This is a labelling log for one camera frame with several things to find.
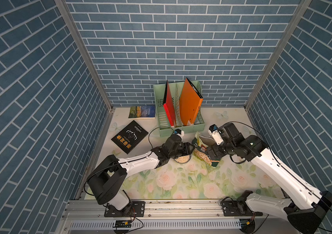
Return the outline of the blue patterned bowl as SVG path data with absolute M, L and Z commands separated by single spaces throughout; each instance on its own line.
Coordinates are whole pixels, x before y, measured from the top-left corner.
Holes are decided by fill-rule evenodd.
M 191 155 L 187 155 L 187 156 L 180 156 L 175 158 L 174 160 L 179 163 L 179 164 L 185 164 L 188 163 L 191 159 Z

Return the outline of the green oats bag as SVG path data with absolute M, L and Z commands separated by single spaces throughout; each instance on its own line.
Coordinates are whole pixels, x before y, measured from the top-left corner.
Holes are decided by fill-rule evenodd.
M 192 140 L 192 145 L 195 147 L 192 155 L 212 167 L 217 167 L 220 160 L 212 160 L 208 155 L 208 147 L 214 144 L 215 141 L 213 138 L 202 136 L 199 134 L 199 132 L 196 132 L 195 137 Z

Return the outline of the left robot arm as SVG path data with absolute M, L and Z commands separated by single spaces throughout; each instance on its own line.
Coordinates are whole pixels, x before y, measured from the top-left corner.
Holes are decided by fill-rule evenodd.
M 191 143 L 183 142 L 181 134 L 172 134 L 164 144 L 143 155 L 122 159 L 109 155 L 88 176 L 86 184 L 91 191 L 87 194 L 95 197 L 99 205 L 109 204 L 121 211 L 131 203 L 120 190 L 127 177 L 162 167 L 170 159 L 190 156 L 194 149 Z

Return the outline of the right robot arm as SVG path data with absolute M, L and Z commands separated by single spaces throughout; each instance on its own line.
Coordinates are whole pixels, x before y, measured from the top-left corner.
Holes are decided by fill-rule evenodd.
M 268 175 L 286 193 L 287 198 L 275 199 L 246 190 L 237 200 L 240 211 L 261 212 L 288 221 L 303 234 L 313 234 L 332 207 L 332 193 L 321 192 L 275 156 L 260 137 L 243 137 L 234 122 L 221 127 L 215 124 L 208 133 L 215 144 L 207 148 L 208 156 L 220 160 L 224 156 L 238 156 L 251 162 Z

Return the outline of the floral table mat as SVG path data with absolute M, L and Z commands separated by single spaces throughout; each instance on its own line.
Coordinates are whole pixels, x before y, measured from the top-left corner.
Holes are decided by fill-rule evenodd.
M 128 155 L 111 139 L 130 122 L 130 108 L 116 108 L 97 161 L 98 166 L 105 157 L 115 155 L 127 158 L 142 155 L 152 147 L 145 137 Z M 244 108 L 201 108 L 205 129 L 199 133 L 208 137 L 212 124 L 221 126 L 229 121 L 252 125 Z M 200 160 L 197 155 L 183 164 L 171 159 L 168 164 L 128 177 L 122 184 L 131 199 L 222 199 L 239 197 L 245 190 L 273 198 L 284 198 L 281 188 L 261 169 L 250 162 L 235 164 L 229 156 L 216 167 Z

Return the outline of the green file organizer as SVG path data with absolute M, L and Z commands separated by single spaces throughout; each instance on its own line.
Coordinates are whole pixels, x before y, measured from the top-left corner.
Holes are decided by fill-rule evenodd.
M 205 123 L 201 116 L 200 110 L 198 112 L 197 118 L 193 125 L 184 126 L 181 122 L 179 99 L 180 99 L 180 95 L 181 95 L 181 92 L 183 89 L 184 82 L 185 81 L 169 83 L 172 100 L 173 100 L 173 105 L 174 105 L 174 110 L 175 110 L 175 117 L 176 117 L 176 125 L 175 125 L 175 127 L 172 127 L 172 128 L 173 129 L 179 128 L 179 129 L 183 130 L 186 134 L 202 132 L 205 128 Z M 199 81 L 191 81 L 191 82 L 196 86 L 196 88 L 202 95 L 202 87 L 200 85 L 200 82 Z M 160 131 L 161 137 L 168 137 L 171 134 L 171 131 L 170 131 L 171 126 L 170 126 L 168 117 L 167 117 L 164 107 L 163 107 L 165 85 L 166 85 L 166 83 L 155 84 L 153 86 L 153 91 L 154 91 L 154 95 L 155 95 L 156 114 L 157 114 L 158 126 L 159 126 L 159 131 Z

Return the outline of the landscape cover book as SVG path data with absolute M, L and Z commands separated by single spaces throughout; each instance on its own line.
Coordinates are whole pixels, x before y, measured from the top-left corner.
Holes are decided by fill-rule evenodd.
M 130 120 L 154 119 L 156 116 L 155 106 L 132 106 L 129 111 Z

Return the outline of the red folder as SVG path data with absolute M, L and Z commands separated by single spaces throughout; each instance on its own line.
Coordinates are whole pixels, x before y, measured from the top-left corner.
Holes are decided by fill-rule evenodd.
M 165 113 L 168 117 L 170 126 L 175 127 L 175 125 L 176 125 L 175 110 L 174 110 L 172 95 L 171 95 L 171 91 L 170 91 L 168 82 L 165 85 L 163 107 L 164 107 Z

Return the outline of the black book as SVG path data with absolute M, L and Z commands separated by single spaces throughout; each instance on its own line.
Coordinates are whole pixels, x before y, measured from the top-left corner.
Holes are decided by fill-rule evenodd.
M 139 123 L 132 121 L 111 140 L 129 154 L 147 135 L 148 132 Z

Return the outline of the orange folder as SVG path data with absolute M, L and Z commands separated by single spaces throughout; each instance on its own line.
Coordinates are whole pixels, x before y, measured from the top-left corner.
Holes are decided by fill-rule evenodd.
M 196 86 L 186 78 L 179 99 L 180 118 L 184 126 L 195 123 L 202 102 L 202 95 Z

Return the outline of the small black controller box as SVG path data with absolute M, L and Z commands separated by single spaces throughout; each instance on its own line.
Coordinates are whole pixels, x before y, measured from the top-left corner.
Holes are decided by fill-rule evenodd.
M 130 220 L 116 220 L 113 228 L 114 229 L 131 229 L 132 221 Z

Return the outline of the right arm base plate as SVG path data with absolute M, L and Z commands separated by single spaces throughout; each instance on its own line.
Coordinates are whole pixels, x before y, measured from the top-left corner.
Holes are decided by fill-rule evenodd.
M 231 199 L 226 197 L 220 201 L 224 216 L 263 216 L 262 212 L 253 212 L 246 204 L 247 199 Z

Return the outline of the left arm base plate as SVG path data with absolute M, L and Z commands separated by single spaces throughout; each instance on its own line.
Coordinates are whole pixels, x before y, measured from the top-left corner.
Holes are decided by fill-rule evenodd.
M 107 204 L 104 217 L 143 217 L 144 212 L 144 201 L 131 201 L 121 210 L 117 210 L 113 205 Z

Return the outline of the aluminium front rail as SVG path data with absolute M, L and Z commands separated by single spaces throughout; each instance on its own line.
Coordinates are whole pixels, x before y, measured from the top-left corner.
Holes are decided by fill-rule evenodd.
M 134 200 L 145 202 L 143 217 L 104 217 L 106 205 L 71 200 L 58 225 L 58 234 L 296 234 L 281 218 L 224 216 L 220 200 Z M 131 229 L 114 229 L 116 220 L 132 221 Z

